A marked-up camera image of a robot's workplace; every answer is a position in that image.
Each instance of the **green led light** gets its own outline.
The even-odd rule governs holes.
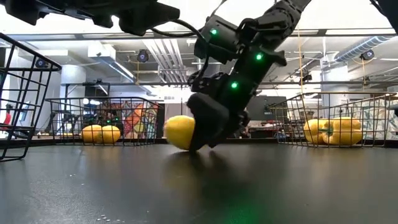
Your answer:
[[[237,88],[237,87],[238,87],[238,84],[236,82],[231,84],[231,88]]]
[[[216,29],[211,29],[210,30],[211,34],[216,35],[218,33],[218,31]]]
[[[256,55],[256,60],[261,60],[263,58],[263,54],[262,53],[258,53]]]

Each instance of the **metal basket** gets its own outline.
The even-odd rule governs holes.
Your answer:
[[[158,129],[162,128],[157,120],[163,107],[139,97],[46,101],[50,102],[52,113],[41,138],[52,138],[57,144],[143,146],[155,143]],[[102,128],[91,128],[92,125]]]
[[[2,33],[0,49],[6,55],[6,58],[0,57],[0,161],[10,161],[26,156],[50,78],[62,67]],[[23,65],[18,63],[21,55],[27,59]],[[9,150],[14,141],[25,145],[22,155]]]
[[[305,93],[271,106],[279,143],[312,147],[383,147],[396,93]]]

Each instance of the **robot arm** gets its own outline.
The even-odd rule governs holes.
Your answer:
[[[195,44],[195,55],[213,57],[221,63],[237,59],[230,74],[217,73],[190,77],[192,92],[188,107],[195,117],[190,150],[203,145],[216,146],[241,126],[249,116],[244,111],[265,75],[276,63],[286,66],[285,53],[276,48],[294,31],[302,11],[310,0],[275,3],[263,16],[245,19],[234,26],[218,16],[211,16],[202,28],[204,39]]]
[[[381,14],[387,17],[392,28],[398,34],[398,1],[395,0],[370,0]]]

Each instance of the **colorful mural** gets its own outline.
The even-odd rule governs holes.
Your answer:
[[[125,100],[121,103],[105,103],[105,113],[121,118],[125,139],[156,138],[157,112],[159,106],[146,101]]]

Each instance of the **yellow ball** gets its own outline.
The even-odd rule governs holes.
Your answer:
[[[97,143],[104,143],[104,144],[114,144],[120,138],[120,130],[119,128],[108,125],[102,127],[102,131],[98,132],[96,137]]]
[[[100,125],[91,125],[81,130],[81,136],[84,143],[93,143],[96,141],[98,134],[101,132]]]
[[[194,129],[195,120],[184,115],[174,116],[164,125],[167,142],[183,150],[189,149]]]

